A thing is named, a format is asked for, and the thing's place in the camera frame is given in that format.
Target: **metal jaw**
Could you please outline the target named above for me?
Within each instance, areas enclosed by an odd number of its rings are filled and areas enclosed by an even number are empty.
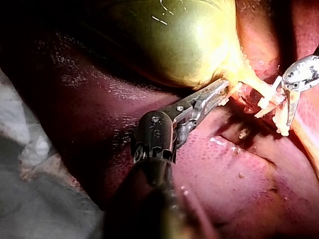
[[[134,163],[154,157],[175,163],[176,150],[225,98],[228,85],[219,79],[175,104],[143,115],[131,143]]]
[[[309,55],[292,64],[283,74],[282,88],[288,100],[287,125],[291,125],[303,91],[319,84],[319,57]]]

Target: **screw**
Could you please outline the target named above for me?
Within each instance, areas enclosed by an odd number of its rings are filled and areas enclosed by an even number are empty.
[[[160,123],[161,122],[161,118],[159,116],[152,116],[151,120],[154,123]]]
[[[177,106],[176,110],[179,112],[182,112],[182,111],[184,111],[184,106]]]

